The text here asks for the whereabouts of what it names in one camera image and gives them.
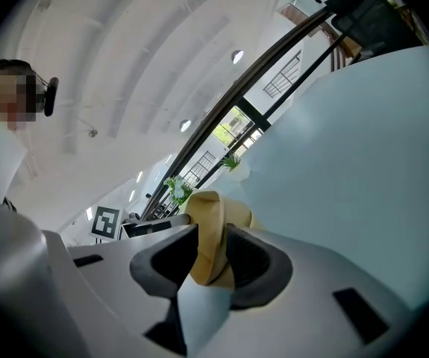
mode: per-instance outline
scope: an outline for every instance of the curved ceiling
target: curved ceiling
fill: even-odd
[[[60,86],[54,115],[17,132],[28,154],[8,196],[51,230],[182,147],[254,61],[276,2],[26,1],[13,57]],[[245,56],[234,66],[238,48]],[[194,124],[186,133],[183,119]]]

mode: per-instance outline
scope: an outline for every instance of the dark hair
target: dark hair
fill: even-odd
[[[25,61],[22,61],[22,60],[5,60],[3,58],[0,60],[0,70],[7,69],[11,66],[22,66],[25,68],[29,68],[32,72],[34,72],[32,67],[30,66],[30,63],[27,63]]]

